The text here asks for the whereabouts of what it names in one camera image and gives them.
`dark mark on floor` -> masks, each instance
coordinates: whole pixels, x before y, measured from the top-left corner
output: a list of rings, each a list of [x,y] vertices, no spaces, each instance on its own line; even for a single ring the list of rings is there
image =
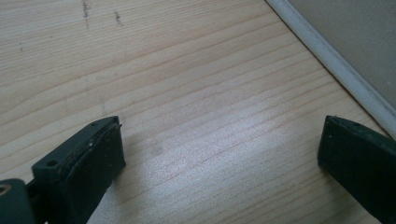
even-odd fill
[[[162,147],[155,147],[154,149],[151,150],[151,154],[153,156],[161,156],[163,154],[163,148]]]
[[[121,19],[120,14],[116,10],[114,10],[114,14],[116,14],[116,22],[117,22],[117,24],[120,25],[120,26],[123,26],[122,22],[120,20]]]
[[[84,11],[83,17],[85,18],[85,25],[87,26],[87,30],[90,29],[90,26],[88,24],[88,17],[90,16],[89,10],[90,10],[90,5],[88,4],[88,0],[82,0],[82,10]]]

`hole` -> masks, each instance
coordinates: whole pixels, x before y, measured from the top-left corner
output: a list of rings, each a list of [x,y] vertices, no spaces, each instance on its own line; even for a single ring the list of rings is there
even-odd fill
[[[5,195],[10,189],[11,186],[9,184],[0,185],[0,196]]]
[[[47,162],[47,166],[52,167],[52,166],[56,166],[58,164],[57,161],[48,161]]]

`black plastic piece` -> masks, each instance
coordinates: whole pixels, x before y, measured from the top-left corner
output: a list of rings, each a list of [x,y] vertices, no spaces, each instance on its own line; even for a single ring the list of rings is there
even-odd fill
[[[86,223],[124,166],[119,118],[97,120],[38,161],[32,167],[35,179],[27,186],[20,180],[5,180],[17,191],[0,195],[0,207],[16,206],[9,213],[2,211],[0,220],[26,217],[34,222],[0,223]],[[8,198],[12,192],[21,199]],[[19,208],[26,206],[30,212]]]
[[[359,123],[326,117],[318,163],[382,223],[396,223],[396,142]]]
[[[1,224],[35,224],[35,216],[23,181],[0,181],[0,213]]]

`wooden floor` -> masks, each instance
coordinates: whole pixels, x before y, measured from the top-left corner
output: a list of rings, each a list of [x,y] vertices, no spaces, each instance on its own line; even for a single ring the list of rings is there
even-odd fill
[[[262,0],[5,0],[0,178],[118,115],[90,223],[376,223],[317,163],[326,115],[380,130]]]

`black plastic part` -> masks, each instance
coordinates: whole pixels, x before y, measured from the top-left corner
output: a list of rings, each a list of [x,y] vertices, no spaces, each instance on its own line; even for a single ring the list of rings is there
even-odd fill
[[[106,189],[125,166],[118,117],[97,120],[33,167],[49,223],[86,223]]]
[[[359,123],[326,117],[318,163],[382,223],[396,223],[396,142]]]
[[[44,199],[44,195],[41,194],[40,189],[37,188],[34,179],[26,185],[26,188],[30,205],[32,205],[33,214],[35,214],[35,223],[45,223],[48,220],[50,209]]]
[[[0,214],[1,224],[35,224],[35,216],[23,181],[0,181]]]

